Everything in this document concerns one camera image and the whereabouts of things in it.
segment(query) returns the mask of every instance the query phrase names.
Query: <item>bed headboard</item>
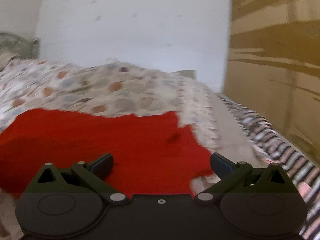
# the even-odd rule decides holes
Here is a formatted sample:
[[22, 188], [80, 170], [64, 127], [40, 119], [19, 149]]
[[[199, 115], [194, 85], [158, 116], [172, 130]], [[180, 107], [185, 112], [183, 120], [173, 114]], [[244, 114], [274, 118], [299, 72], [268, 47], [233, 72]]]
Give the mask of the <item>bed headboard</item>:
[[37, 58], [39, 53], [39, 39], [33, 41], [13, 33], [0, 32], [0, 54], [5, 52], [17, 53], [21, 59]]

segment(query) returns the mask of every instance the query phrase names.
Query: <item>red cloth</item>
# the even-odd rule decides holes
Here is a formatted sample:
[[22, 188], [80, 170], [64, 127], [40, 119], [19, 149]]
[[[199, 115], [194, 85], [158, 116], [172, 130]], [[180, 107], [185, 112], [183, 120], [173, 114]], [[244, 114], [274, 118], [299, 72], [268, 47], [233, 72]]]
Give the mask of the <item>red cloth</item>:
[[190, 180], [212, 174], [210, 153], [174, 112], [105, 118], [58, 110], [29, 110], [0, 134], [0, 187], [21, 195], [39, 168], [67, 168], [112, 153], [106, 182], [132, 194], [190, 194]]

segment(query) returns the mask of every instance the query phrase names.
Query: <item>bedsheet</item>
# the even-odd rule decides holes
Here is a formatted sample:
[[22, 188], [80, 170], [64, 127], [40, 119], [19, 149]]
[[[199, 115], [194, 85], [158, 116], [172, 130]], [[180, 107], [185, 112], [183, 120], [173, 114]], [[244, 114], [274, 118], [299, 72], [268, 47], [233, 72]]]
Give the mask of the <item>bedsheet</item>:
[[205, 85], [177, 73], [123, 62], [83, 68], [53, 61], [13, 59], [0, 72], [0, 131], [28, 109], [78, 111], [105, 117], [176, 111], [179, 125], [192, 125], [198, 142], [219, 145]]

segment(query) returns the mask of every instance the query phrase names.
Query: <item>circular plate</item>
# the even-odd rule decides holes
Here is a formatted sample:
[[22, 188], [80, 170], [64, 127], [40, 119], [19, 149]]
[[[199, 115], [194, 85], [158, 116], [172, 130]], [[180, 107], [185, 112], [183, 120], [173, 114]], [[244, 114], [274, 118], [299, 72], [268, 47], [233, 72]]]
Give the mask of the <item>circular plate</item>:
[[92, 192], [24, 193], [16, 207], [21, 227], [37, 236], [70, 236], [94, 223], [103, 209]]
[[236, 228], [255, 236], [284, 236], [301, 228], [306, 207], [297, 193], [226, 194], [220, 209]]

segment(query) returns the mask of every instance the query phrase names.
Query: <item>striped fabric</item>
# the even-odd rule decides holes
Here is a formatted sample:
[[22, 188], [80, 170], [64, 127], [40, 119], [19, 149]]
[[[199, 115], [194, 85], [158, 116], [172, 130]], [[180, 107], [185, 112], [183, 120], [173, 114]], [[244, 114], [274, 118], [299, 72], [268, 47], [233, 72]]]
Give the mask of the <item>striped fabric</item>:
[[300, 151], [281, 140], [271, 123], [261, 115], [241, 104], [224, 98], [221, 100], [260, 153], [280, 163], [296, 187], [303, 182], [311, 187], [304, 196], [308, 216], [300, 235], [307, 240], [320, 240], [320, 169]]

